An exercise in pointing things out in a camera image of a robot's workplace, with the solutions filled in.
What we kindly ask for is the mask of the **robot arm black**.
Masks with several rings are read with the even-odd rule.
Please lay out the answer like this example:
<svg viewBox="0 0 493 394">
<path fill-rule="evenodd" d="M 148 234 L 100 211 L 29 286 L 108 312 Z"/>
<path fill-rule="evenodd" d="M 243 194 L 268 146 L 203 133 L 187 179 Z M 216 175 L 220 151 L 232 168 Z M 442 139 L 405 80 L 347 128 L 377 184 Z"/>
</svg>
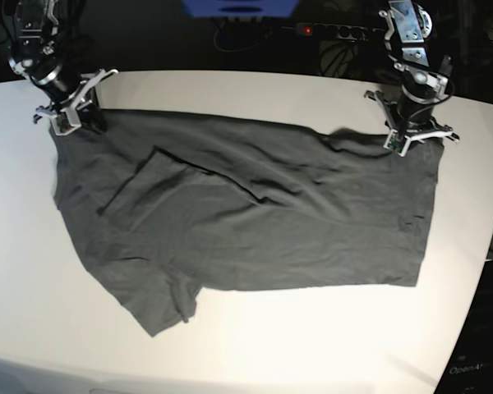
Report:
<svg viewBox="0 0 493 394">
<path fill-rule="evenodd" d="M 387 24 L 387 55 L 401 73 L 397 100 L 388 100 L 379 90 L 365 92 L 365 97 L 376 102 L 385 116 L 389 134 L 384 148 L 404 157 L 426 140 L 458 141 L 453 128 L 439 124 L 433 116 L 436 106 L 453 97 L 454 83 L 449 56 L 443 57 L 439 69 L 430 66 L 427 43 L 433 30 L 431 16 L 412 1 L 388 1 L 379 15 Z"/>
<path fill-rule="evenodd" d="M 66 136 L 80 129 L 102 134 L 107 122 L 99 108 L 95 88 L 118 73 L 103 68 L 82 75 L 71 59 L 73 30 L 85 10 L 85 1 L 17 1 L 20 31 L 12 41 L 12 71 L 44 92 L 49 104 L 35 109 L 33 123 L 50 122 L 54 134 Z"/>
</svg>

